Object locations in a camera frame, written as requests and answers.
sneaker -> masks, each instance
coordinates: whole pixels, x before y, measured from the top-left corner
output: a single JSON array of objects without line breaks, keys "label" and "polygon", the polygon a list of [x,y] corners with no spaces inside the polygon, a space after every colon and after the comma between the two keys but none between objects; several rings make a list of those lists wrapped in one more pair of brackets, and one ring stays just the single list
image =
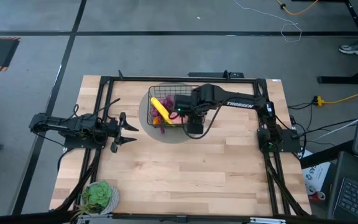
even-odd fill
[{"label": "sneaker", "polygon": [[340,45],[339,51],[344,54],[357,54],[358,55],[358,42],[351,45]]}]

wooden tabletop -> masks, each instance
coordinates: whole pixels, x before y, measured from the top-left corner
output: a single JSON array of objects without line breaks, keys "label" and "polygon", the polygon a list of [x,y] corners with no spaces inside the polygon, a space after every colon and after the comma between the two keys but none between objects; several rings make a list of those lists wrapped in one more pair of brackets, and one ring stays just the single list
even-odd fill
[{"label": "wooden tabletop", "polygon": [[[78,114],[92,113],[100,76],[84,76],[77,103]],[[159,82],[115,81],[109,109],[118,117],[126,112],[127,122],[139,132],[123,131],[137,141],[102,151],[97,181],[105,180],[119,190],[116,213],[188,215],[272,215],[267,176],[258,150],[254,110],[222,107],[209,133],[200,140],[167,144],[151,138],[140,125],[139,104],[149,87]],[[214,83],[227,91],[253,94],[251,84]],[[280,80],[267,80],[269,98],[277,116],[290,125]],[[102,103],[106,97],[104,88]],[[213,113],[208,113],[208,123]],[[78,182],[84,149],[75,149],[62,160],[50,208],[58,207]],[[296,201],[311,212],[300,163],[290,153],[281,153],[285,183]],[[280,191],[277,202],[283,213]]]}]

white cable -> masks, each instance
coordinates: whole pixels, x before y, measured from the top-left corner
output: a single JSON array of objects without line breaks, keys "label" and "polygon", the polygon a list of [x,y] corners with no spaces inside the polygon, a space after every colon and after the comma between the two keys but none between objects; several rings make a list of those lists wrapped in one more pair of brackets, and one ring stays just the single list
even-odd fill
[{"label": "white cable", "polygon": [[[261,13],[261,14],[263,14],[263,15],[273,16],[273,17],[275,17],[275,18],[277,18],[277,19],[281,19],[281,20],[283,20],[283,21],[285,21],[285,22],[291,22],[291,23],[289,23],[289,24],[284,24],[284,25],[283,25],[283,28],[281,29],[281,35],[284,37],[284,40],[285,40],[287,43],[295,43],[295,42],[298,42],[298,41],[301,40],[301,38],[302,38],[302,30],[301,30],[298,26],[296,26],[296,25],[298,25],[298,23],[294,23],[294,22],[292,22],[291,20],[283,19],[283,18],[281,18],[281,17],[274,16],[274,15],[269,14],[269,13],[266,13],[266,12],[261,12],[261,11],[258,11],[258,10],[256,10],[256,9],[253,9],[253,8],[244,7],[244,6],[242,6],[241,4],[239,4],[236,0],[233,0],[233,1],[234,1],[238,6],[240,6],[242,9],[252,10],[252,11]],[[298,40],[293,40],[293,41],[288,41],[288,40],[287,40],[287,38],[286,38],[285,35],[283,34],[283,30],[284,30],[285,26],[287,26],[287,25],[295,26],[295,28],[297,28],[297,29],[300,31],[299,39],[298,39]]]},{"label": "white cable", "polygon": [[328,133],[326,133],[326,134],[324,134],[324,135],[322,135],[322,136],[316,138],[315,140],[321,139],[322,137],[325,137],[325,136],[327,136],[327,135],[329,135],[329,134],[332,134],[332,133],[334,133],[334,132],[336,132],[336,131],[339,131],[339,130],[341,130],[341,129],[344,129],[344,128],[346,128],[346,127],[348,127],[348,126],[350,126],[350,125],[352,125],[352,124],[354,124],[354,123],[357,123],[357,122],[358,122],[358,119],[355,120],[355,121],[353,121],[353,122],[351,122],[351,123],[349,123],[349,124],[347,124],[347,125],[345,125],[345,126],[343,126],[343,127],[340,127],[340,128],[335,129],[335,130],[332,130],[332,131],[330,131],[330,132],[328,132]]}]

yellow cable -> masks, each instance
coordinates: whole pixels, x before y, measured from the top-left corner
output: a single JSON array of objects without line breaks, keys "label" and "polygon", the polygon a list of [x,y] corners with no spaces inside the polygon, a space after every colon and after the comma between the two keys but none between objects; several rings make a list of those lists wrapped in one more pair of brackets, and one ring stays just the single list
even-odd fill
[{"label": "yellow cable", "polygon": [[327,102],[327,101],[324,101],[323,99],[321,99],[321,104],[335,104],[335,103],[340,103],[340,102],[343,102],[345,100],[349,100],[351,98],[354,98],[354,97],[357,97],[358,94],[355,94],[355,95],[352,95],[352,96],[349,96],[349,97],[346,97],[346,98],[343,98],[343,99],[340,99],[340,100],[337,100],[337,101],[334,101],[334,102]]},{"label": "yellow cable", "polygon": [[288,11],[287,7],[285,7],[285,6],[283,7],[283,9],[284,9],[287,13],[289,13],[289,15],[297,16],[297,15],[300,15],[300,14],[306,12],[308,9],[310,9],[312,6],[314,6],[314,4],[316,4],[318,1],[319,1],[319,0],[315,0],[309,7],[307,7],[306,9],[304,9],[304,10],[302,10],[302,11],[300,11],[300,12],[297,12],[297,13],[293,13],[293,12]]}]

plant pot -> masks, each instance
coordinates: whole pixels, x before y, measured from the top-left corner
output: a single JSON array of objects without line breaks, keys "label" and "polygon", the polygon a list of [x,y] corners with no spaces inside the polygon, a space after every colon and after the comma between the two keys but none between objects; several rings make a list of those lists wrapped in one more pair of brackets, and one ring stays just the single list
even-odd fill
[{"label": "plant pot", "polygon": [[[89,184],[89,187],[91,187],[92,185],[98,184],[100,182],[93,182],[92,184]],[[109,187],[112,189],[112,197],[110,198],[109,203],[107,204],[106,208],[104,208],[103,211],[101,211],[100,213],[90,213],[90,215],[105,215],[105,214],[109,214],[111,213],[118,205],[119,202],[119,194],[118,194],[118,189],[109,184]],[[84,205],[84,200],[81,197],[81,205]]]}]

